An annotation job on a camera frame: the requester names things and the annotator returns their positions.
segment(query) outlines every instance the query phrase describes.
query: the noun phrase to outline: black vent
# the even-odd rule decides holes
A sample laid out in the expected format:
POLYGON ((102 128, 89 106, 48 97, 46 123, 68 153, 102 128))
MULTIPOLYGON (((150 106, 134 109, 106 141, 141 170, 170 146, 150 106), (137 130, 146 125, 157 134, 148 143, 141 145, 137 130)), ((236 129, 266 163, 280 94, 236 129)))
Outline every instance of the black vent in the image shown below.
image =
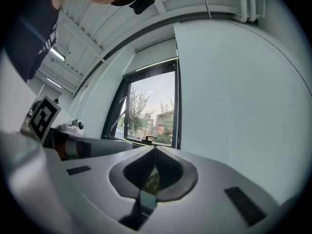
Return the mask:
POLYGON ((235 205, 249 226, 252 226, 266 217, 266 215, 254 204, 250 198, 239 188, 231 187, 224 192, 235 205))
POLYGON ((76 167, 72 169, 67 169, 67 172, 71 176, 74 174, 80 174, 80 173, 86 172, 88 170, 91 170, 91 168, 88 166, 80 166, 80 167, 76 167))

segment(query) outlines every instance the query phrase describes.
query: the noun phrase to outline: dark shirt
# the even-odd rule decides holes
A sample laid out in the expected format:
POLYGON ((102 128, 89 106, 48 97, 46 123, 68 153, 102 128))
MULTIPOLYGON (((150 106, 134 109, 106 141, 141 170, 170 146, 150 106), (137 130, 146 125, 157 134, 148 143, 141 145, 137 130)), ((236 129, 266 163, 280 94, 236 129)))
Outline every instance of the dark shirt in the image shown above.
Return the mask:
POLYGON ((5 50, 24 81, 34 77, 56 42, 58 16, 52 0, 31 0, 9 32, 5 50))

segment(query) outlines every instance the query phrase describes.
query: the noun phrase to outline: white ceiling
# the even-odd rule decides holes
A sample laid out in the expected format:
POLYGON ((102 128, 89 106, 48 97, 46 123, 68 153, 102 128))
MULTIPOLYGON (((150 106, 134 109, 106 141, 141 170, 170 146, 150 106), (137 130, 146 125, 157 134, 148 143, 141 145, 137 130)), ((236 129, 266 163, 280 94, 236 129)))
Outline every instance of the white ceiling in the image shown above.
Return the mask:
MULTIPOLYGON (((241 0, 207 1, 210 12, 236 15, 241 12, 241 0)), ((256 2, 257 14, 261 15, 262 0, 256 2)), ((60 12, 58 42, 55 45, 65 56, 65 62, 49 53, 36 75, 42 80, 50 78, 63 86, 63 92, 74 95, 99 61, 108 66, 112 58, 105 61, 104 57, 128 37, 165 19, 206 11, 205 0, 156 0, 141 15, 135 15, 129 6, 116 7, 88 0, 68 0, 60 12)), ((136 49, 141 49, 173 36, 172 26, 167 25, 139 37, 132 44, 136 49)))

